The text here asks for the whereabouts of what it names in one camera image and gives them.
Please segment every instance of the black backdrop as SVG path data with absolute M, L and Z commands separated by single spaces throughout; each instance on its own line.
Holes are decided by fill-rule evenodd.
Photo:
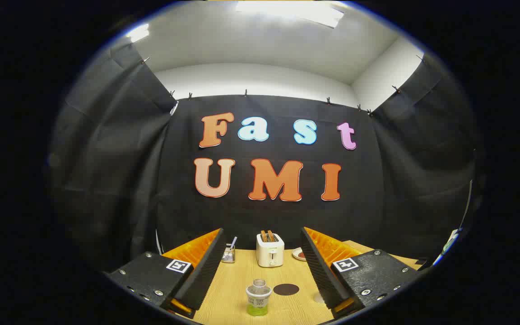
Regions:
M 242 249 L 254 249 L 255 235 L 268 229 L 287 248 L 298 247 L 306 226 L 430 263 L 470 201 L 479 136 L 468 102 L 430 55 L 371 115 L 264 95 L 183 99 L 170 115 L 175 103 L 126 41 L 101 52 L 64 99 L 51 144 L 52 197 L 68 235 L 99 269 L 157 249 L 156 229 L 167 251 L 219 227 Z M 235 120 L 221 144 L 199 148 L 202 117 L 227 112 Z M 237 136 L 252 116 L 268 122 L 267 140 Z M 298 119 L 316 122 L 314 144 L 293 139 Z M 355 130 L 355 150 L 341 143 L 342 123 Z M 225 196 L 196 191 L 195 158 L 214 161 L 211 186 L 219 183 L 216 162 L 236 161 Z M 255 158 L 268 159 L 276 172 L 301 161 L 302 200 L 250 200 Z M 326 163 L 342 167 L 337 201 L 320 199 Z
M 199 148 L 204 123 L 202 117 L 231 112 L 234 122 L 219 137 L 221 144 Z M 246 117 L 263 117 L 269 137 L 263 142 L 241 140 L 237 133 Z M 297 144 L 294 121 L 313 120 L 316 142 Z M 355 150 L 346 150 L 337 125 L 349 123 L 355 130 Z M 276 96 L 225 95 L 196 97 L 180 101 L 167 128 L 161 152 L 157 195 L 158 234 L 165 249 L 173 248 L 223 227 L 226 236 L 238 237 L 238 247 L 255 249 L 260 230 L 272 230 L 283 238 L 288 249 L 300 246 L 300 228 L 307 226 L 338 239 L 353 239 L 377 246 L 385 234 L 378 234 L 382 213 L 382 170 L 380 152 L 370 117 L 352 107 Z M 210 158 L 209 183 L 217 186 L 218 159 L 231 158 L 230 189 L 219 198 L 209 198 L 194 187 L 194 159 Z M 252 201 L 248 193 L 254 184 L 255 158 L 268 159 L 278 173 L 288 160 L 301 161 L 299 177 L 301 201 L 280 198 Z M 325 173 L 322 165 L 338 164 L 340 199 L 322 201 Z

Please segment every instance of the dark round coaster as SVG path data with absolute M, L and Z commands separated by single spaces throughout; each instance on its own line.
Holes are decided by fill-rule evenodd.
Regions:
M 290 283 L 278 284 L 274 287 L 273 291 L 276 294 L 280 294 L 281 296 L 290 296 L 297 293 L 300 290 L 298 286 Z

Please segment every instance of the wooden table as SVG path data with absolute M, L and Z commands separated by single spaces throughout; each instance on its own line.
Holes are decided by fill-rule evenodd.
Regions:
M 364 253 L 373 250 L 353 241 L 345 243 Z M 415 265 L 416 260 L 393 256 L 414 269 L 421 267 Z M 272 292 L 268 314 L 253 317 L 246 312 L 248 300 L 245 290 L 252 285 L 252 280 L 259 278 L 266 280 L 271 288 L 291 283 L 300 290 L 291 296 Z M 316 325 L 333 318 L 324 303 L 314 301 L 317 293 L 308 263 L 295 259 L 292 249 L 284 251 L 284 264 L 275 268 L 260 267 L 256 262 L 256 251 L 236 249 L 235 263 L 219 264 L 208 294 L 193 320 L 204 325 Z

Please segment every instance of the white ceiling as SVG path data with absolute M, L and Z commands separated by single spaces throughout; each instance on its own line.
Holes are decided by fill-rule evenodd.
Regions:
M 180 1 L 149 21 L 135 45 L 153 72 L 212 63 L 282 66 L 352 82 L 398 34 L 373 17 L 330 2 L 334 29 L 307 20 L 237 12 L 237 1 Z

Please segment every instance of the white toaster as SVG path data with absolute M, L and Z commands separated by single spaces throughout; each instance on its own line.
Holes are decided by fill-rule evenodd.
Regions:
M 256 260 L 262 267 L 279 267 L 284 264 L 284 241 L 277 234 L 275 242 L 263 242 L 262 235 L 256 235 Z

